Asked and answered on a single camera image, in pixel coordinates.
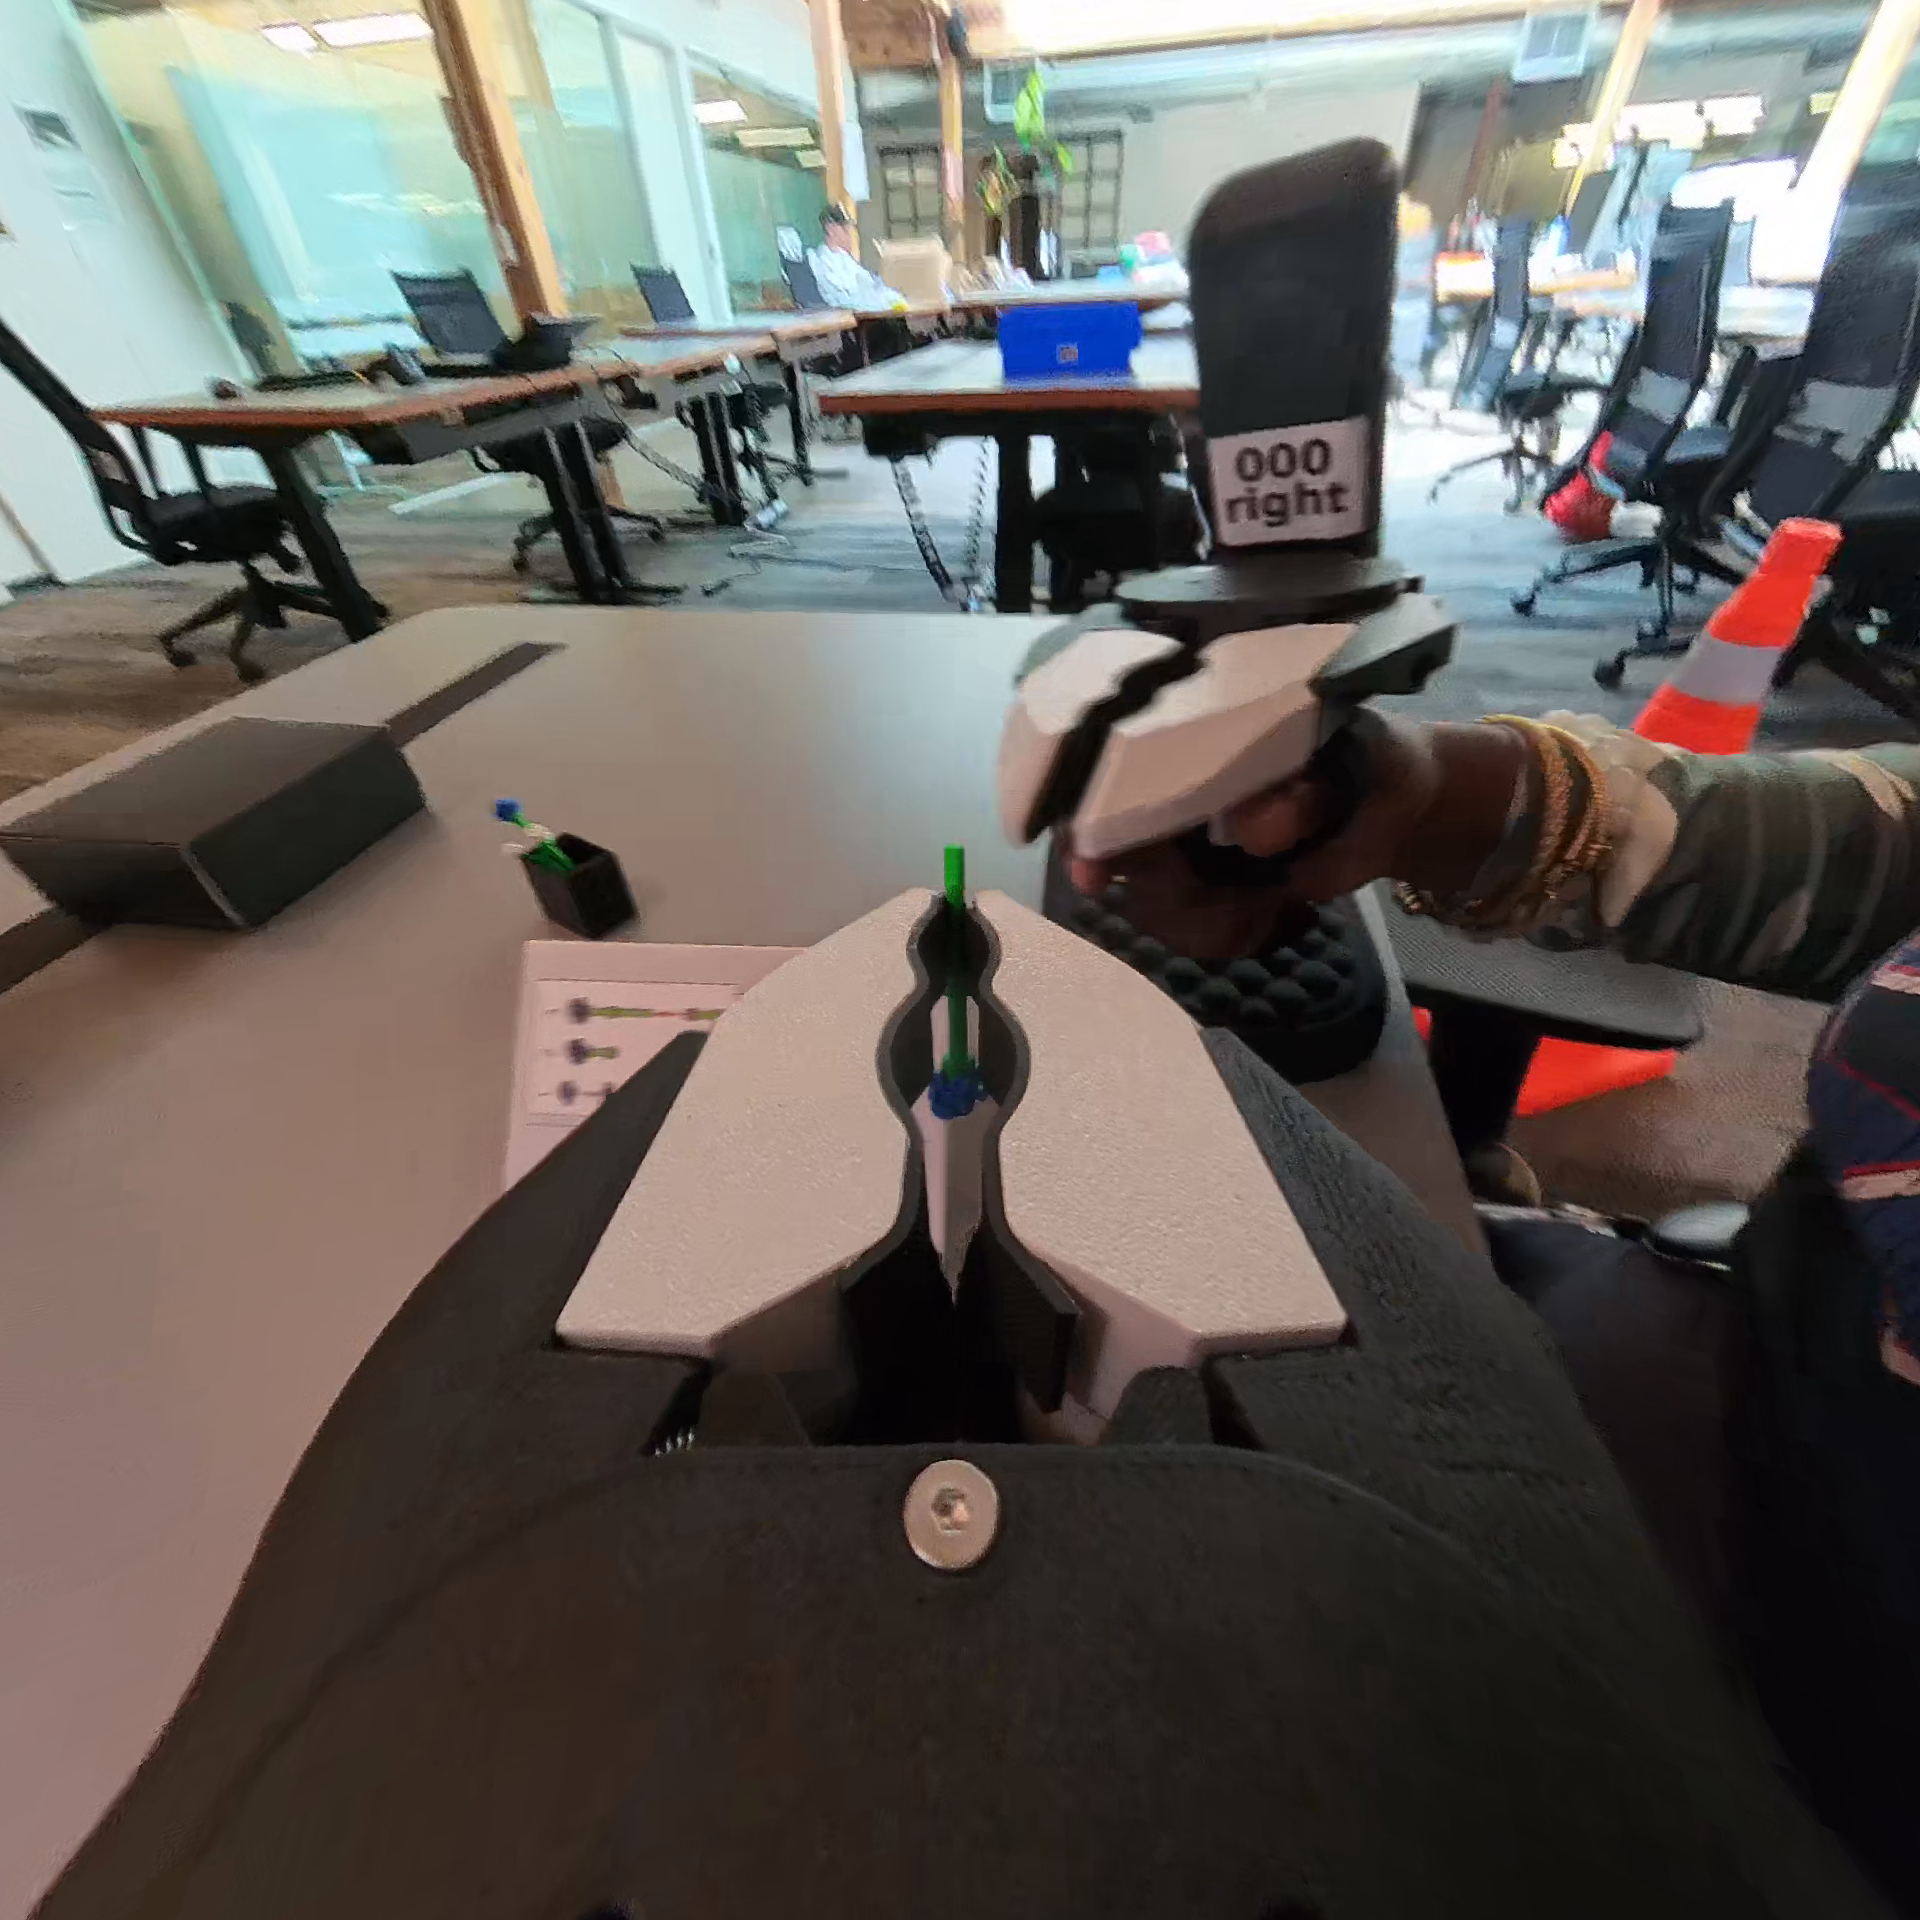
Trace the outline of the grey desk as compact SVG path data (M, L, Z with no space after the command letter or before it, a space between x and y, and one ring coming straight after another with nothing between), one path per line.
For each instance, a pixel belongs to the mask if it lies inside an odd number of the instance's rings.
M257 935L2 997L2 1917L1335 1917L1417 1908L1387 1588L1428 1526L1259 1450L1361 1361L1361 1253L1482 1279L1340 1117L1206 1036L1349 1313L1030 1405L976 1285L1037 913L993 761L1037 621L445 611L230 701L400 723L423 815ZM704 1036L498 1186L511 797L608 942L815 947L967 848L986 1102L914 1093L944 1395L559 1346Z

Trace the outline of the blue plastic crate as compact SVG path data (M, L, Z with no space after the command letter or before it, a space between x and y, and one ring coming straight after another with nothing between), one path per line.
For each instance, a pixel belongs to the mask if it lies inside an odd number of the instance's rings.
M1000 380L1008 386L1115 386L1132 375L1139 342L1135 301L1029 301L997 318Z

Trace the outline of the black office chair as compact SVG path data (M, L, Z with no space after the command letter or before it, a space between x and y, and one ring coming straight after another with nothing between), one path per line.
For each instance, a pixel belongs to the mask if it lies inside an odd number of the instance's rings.
M1668 660L1681 581L1744 585L1788 520L1839 528L1825 585L1773 682L1821 662L1844 685L1918 723L1918 466L1886 464L1918 427L1918 159L1864 168L1839 207L1827 266L1800 345L1750 353L1728 423L1673 431L1623 478L1623 496L1657 514L1654 535L1603 544L1586 562L1538 574L1514 602L1586 572L1636 565L1657 613L1628 647L1593 662L1618 689L1633 660Z
M555 374L572 366L575 339L585 333L585 319L562 319L550 314L540 314L525 319L515 333L506 333L498 318L494 314L487 293L481 291L470 267L456 267L451 276L400 276L387 270L396 280L399 296L405 301L410 324L426 345L423 375L531 375L531 374ZM559 431L559 445L572 462L575 445L592 450L597 464L611 456L616 445L626 445L626 423L608 401L604 388L594 401L589 401L589 416L580 426L566 426ZM543 439L508 439L508 440L487 440L474 450L478 466L540 478L546 475L549 445ZM601 491L611 524L623 524L639 528L647 538L663 544L665 524L653 514L614 507L611 493ZM550 514L531 516L515 527L515 538L508 548L508 565L515 574L530 574L531 553L559 534Z
M125 548L166 569L238 569L238 587L229 587L197 613L155 634L155 647L171 667L190 671L197 662L183 647L183 637L225 625L230 671L241 682L262 682L265 671L248 658L253 631L266 628L285 634L290 625L286 611L337 621L323 591L270 581L262 572L265 562L274 562L285 574L301 572L301 559L290 546L290 516L270 486L216 486L207 478L200 449L183 445L190 486L183 493L163 493L148 427L134 426L130 440L119 440L75 391L64 388L64 382L10 324L2 324L2 370L49 418L58 423L89 472L107 534Z

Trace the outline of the matte black box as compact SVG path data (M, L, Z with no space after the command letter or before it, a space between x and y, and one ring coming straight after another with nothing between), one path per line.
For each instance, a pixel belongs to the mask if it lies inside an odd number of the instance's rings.
M86 925L253 930L423 811L377 725L229 719L2 831Z

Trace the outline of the orange traffic cone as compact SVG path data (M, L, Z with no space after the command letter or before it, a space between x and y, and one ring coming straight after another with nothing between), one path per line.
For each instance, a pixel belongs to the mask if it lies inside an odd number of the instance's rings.
M1710 613L1676 673L1651 693L1633 731L1690 756L1741 756L1754 745L1773 673L1813 611L1841 528L1783 520L1750 578ZM1518 1091L1518 1117L1545 1117L1610 1091L1664 1077L1676 1050L1545 1040Z

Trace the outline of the black mesh cushion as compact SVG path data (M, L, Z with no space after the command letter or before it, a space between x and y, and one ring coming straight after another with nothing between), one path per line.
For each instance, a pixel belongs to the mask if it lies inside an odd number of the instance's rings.
M1231 1033L1297 1089L1359 1071L1381 1044L1387 983L1378 942L1352 897L1306 908L1281 945L1223 965L1141 935L1119 889L1088 897L1059 868L1046 879L1041 908L1162 990L1201 1030Z

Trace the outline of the person's right forearm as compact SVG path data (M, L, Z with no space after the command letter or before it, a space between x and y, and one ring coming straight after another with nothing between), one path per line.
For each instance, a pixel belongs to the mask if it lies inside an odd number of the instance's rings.
M1813 1002L1918 997L1918 745L1716 757L1553 723L1596 757L1610 840L1533 945Z

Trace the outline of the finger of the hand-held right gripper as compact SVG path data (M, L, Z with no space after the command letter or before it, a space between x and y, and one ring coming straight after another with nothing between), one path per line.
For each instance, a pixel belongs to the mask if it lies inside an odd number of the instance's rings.
M1323 743L1312 682L1354 634L1303 621L1212 639L1196 673L1108 727L1066 818L1071 848L1109 858L1170 844L1290 780Z
M1062 828L1090 792L1108 735L1196 675L1201 653L1141 628L1051 628L1021 662L1000 731L997 815L1008 847Z

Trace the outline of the wooden table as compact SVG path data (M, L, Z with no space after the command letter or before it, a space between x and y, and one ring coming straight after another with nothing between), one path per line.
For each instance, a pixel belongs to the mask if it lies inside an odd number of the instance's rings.
M298 456L304 445L347 439L361 450L390 450L399 464L430 464L496 440L535 440L543 455L535 478L559 524L575 595L594 608L621 608L635 605L643 587L626 572L611 524L597 456L585 439L589 418L611 418L616 401L648 401L669 416L678 401L719 400L755 360L769 353L777 353L769 333L616 339L549 374L137 400L95 409L92 418L107 427L163 435L192 450L225 449L262 456L316 585L311 602L350 639L364 639L387 625L387 611L353 572L306 485Z
M1185 333L1146 333L1119 375L1008 380L1000 345L948 339L872 370L829 380L820 416L852 423L866 455L918 462L948 440L981 440L997 455L993 605L1000 613L1035 608L1041 548L1041 486L1035 450L1051 450L1051 486L1085 478L1085 455L1130 455L1130 478L1098 479L1104 507L1122 493L1146 514L1125 572L1162 565L1165 478L1181 464L1181 435L1198 427L1198 370Z

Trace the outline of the white instruction booklet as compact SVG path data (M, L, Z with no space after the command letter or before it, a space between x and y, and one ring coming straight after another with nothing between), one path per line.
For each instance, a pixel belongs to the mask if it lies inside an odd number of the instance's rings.
M757 945L525 945L498 1186L511 1189L659 1050L704 1036L792 957L795 947Z

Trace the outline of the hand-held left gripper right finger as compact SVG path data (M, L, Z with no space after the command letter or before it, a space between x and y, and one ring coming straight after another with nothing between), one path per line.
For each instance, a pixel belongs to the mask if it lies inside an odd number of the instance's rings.
M981 1017L1008 1036L981 1167L981 1290L1030 1405L1349 1333L1206 1033L1005 892L976 894Z

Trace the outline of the person's right hand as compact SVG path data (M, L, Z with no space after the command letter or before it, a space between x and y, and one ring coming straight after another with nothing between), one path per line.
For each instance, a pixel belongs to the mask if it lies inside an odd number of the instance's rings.
M1520 735L1503 725L1369 723L1369 794L1323 847L1329 797L1309 776L1283 780L1223 818L1231 847L1283 858L1281 886L1219 889L1173 844L1090 858L1062 840L1073 892L1122 892L1122 918L1170 952L1238 960L1270 947L1309 906L1372 881L1409 881L1440 897L1464 894L1495 855L1526 767Z

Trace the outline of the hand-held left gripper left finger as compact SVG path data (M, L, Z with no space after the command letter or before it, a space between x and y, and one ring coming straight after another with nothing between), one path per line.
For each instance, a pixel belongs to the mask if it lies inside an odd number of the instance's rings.
M914 1093L944 897L901 892L721 1012L559 1311L559 1346L944 1395L953 1304L926 1233Z

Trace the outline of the person's dark clothing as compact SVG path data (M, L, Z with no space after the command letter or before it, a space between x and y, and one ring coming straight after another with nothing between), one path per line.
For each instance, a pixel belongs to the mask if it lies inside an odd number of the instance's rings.
M1719 1260L1488 1233L1788 1785L1918 1917L1918 939L1825 1022L1804 1136Z

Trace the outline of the black square frame brick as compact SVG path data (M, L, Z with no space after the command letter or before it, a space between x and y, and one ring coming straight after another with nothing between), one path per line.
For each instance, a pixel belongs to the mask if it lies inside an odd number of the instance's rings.
M579 942L608 942L635 925L635 903L616 855L575 832L550 840L546 848L518 853L518 868L543 916Z

